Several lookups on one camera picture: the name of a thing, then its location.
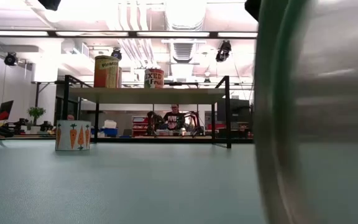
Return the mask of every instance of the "orange carrot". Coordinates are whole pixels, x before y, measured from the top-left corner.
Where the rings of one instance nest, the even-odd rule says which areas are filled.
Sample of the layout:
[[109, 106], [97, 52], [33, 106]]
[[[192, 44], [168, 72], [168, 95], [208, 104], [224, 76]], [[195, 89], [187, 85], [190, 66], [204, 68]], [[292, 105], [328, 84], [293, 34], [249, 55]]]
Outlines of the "orange carrot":
[[57, 140], [58, 148], [59, 148], [59, 144], [60, 144], [60, 136], [62, 136], [62, 130], [60, 129], [61, 126], [62, 126], [61, 124], [57, 124], [56, 140]]
[[79, 150], [82, 150], [84, 147], [82, 147], [82, 145], [84, 144], [84, 130], [81, 126], [81, 129], [80, 129], [80, 134], [78, 135], [78, 141], [77, 143], [80, 145], [78, 147]]
[[70, 125], [70, 127], [73, 128], [72, 130], [70, 130], [71, 150], [73, 150], [74, 144], [75, 144], [75, 139], [77, 138], [77, 130], [74, 129], [76, 127], [76, 124], [72, 124], [72, 125]]
[[85, 131], [85, 143], [86, 143], [86, 148], [88, 148], [88, 145], [90, 144], [90, 140], [91, 140], [91, 135], [90, 135], [90, 126], [86, 125], [86, 131]]

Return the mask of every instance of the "monitor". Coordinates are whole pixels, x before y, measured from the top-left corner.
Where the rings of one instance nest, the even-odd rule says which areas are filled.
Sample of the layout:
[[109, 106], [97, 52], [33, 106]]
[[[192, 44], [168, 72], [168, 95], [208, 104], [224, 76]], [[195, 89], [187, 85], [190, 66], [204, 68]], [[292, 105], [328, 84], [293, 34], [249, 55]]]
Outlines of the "monitor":
[[8, 113], [7, 118], [5, 118], [5, 119], [9, 119], [9, 115], [11, 113], [12, 106], [13, 106], [13, 100], [5, 102], [5, 103], [1, 103], [0, 114], [2, 114], [5, 111]]
[[[232, 122], [251, 122], [249, 100], [230, 99]], [[226, 121], [226, 99], [218, 101], [218, 121]]]

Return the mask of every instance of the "wall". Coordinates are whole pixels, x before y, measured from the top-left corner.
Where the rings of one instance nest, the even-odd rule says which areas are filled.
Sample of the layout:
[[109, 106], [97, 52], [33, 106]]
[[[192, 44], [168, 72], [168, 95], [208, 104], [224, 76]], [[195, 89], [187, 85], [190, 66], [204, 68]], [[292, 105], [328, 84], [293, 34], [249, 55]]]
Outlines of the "wall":
[[[42, 56], [33, 65], [33, 81], [35, 82], [54, 82], [57, 80], [57, 73], [60, 64], [60, 55], [63, 39], [50, 39], [43, 41], [44, 50]], [[39, 95], [39, 107], [46, 109], [46, 113], [38, 119], [38, 124], [43, 121], [52, 121], [55, 118], [55, 99], [56, 85], [48, 85]]]
[[9, 121], [28, 118], [27, 109], [34, 106], [36, 90], [36, 86], [31, 84], [31, 78], [31, 71], [27, 70], [25, 73], [22, 67], [5, 66], [3, 59], [0, 58], [0, 104], [14, 100]]

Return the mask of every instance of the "ceiling light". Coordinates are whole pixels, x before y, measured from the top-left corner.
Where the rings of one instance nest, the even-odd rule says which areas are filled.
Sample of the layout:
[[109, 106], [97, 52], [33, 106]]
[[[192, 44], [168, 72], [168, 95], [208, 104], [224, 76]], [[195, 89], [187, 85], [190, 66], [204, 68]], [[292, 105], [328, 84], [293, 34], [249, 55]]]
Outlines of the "ceiling light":
[[169, 39], [161, 40], [163, 44], [206, 44], [206, 40], [181, 40], [181, 39]]
[[218, 37], [225, 37], [228, 39], [231, 37], [256, 38], [257, 36], [257, 32], [218, 32]]
[[128, 32], [114, 31], [58, 31], [56, 34], [60, 37], [127, 37]]
[[180, 32], [180, 31], [165, 31], [165, 32], [138, 32], [139, 37], [209, 37], [209, 32]]
[[29, 30], [0, 30], [0, 36], [48, 36], [46, 31], [29, 31]]

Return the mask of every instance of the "floor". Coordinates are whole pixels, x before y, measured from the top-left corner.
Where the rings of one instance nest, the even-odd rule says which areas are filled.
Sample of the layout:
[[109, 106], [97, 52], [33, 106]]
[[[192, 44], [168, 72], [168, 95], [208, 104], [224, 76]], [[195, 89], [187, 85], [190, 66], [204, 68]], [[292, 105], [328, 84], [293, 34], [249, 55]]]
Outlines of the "floor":
[[0, 141], [0, 223], [264, 224], [253, 145]]

